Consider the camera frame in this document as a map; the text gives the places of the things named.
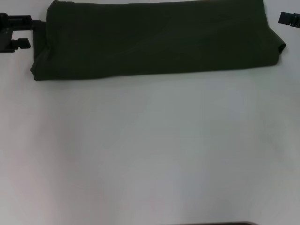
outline dark green towel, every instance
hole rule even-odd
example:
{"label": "dark green towel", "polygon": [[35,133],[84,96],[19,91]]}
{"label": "dark green towel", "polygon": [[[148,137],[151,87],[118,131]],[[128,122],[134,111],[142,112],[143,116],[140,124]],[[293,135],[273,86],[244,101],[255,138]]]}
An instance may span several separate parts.
{"label": "dark green towel", "polygon": [[285,43],[263,0],[54,1],[34,31],[34,79],[79,80],[275,65]]}

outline white tabletop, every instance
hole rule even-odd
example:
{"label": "white tabletop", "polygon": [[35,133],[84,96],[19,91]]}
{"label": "white tabletop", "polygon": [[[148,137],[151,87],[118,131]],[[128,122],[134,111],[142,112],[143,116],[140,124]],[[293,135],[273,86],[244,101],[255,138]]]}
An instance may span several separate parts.
{"label": "white tabletop", "polygon": [[32,49],[1,54],[0,224],[299,224],[300,29],[277,22],[300,1],[265,2],[274,67],[36,82]]}

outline folded cloth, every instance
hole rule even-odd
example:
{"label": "folded cloth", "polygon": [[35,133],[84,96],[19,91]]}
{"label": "folded cloth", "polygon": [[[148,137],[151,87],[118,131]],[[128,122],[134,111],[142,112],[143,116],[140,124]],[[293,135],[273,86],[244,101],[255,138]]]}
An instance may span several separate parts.
{"label": "folded cloth", "polygon": [[54,1],[34,31],[34,79],[80,80],[275,65],[285,43],[263,0]]}

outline black clamp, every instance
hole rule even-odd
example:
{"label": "black clamp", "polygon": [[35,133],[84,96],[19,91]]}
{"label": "black clamp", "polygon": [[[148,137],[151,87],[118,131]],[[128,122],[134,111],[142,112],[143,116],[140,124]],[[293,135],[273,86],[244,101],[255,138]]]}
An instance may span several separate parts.
{"label": "black clamp", "polygon": [[12,40],[13,31],[33,30],[34,25],[30,15],[8,16],[0,13],[0,53],[14,53],[18,48],[30,48],[27,38]]}
{"label": "black clamp", "polygon": [[278,23],[300,28],[300,14],[282,12]]}

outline black metal bracket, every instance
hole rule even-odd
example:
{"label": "black metal bracket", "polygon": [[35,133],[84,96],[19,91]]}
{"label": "black metal bracket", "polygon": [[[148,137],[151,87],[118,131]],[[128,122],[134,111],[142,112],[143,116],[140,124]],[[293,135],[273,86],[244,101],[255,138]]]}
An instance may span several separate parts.
{"label": "black metal bracket", "polygon": [[282,12],[278,23],[300,28],[300,14]]}
{"label": "black metal bracket", "polygon": [[13,32],[17,30],[33,30],[34,24],[30,15],[8,16],[0,13],[0,53],[14,53],[18,48],[30,48],[27,38],[12,40]]}

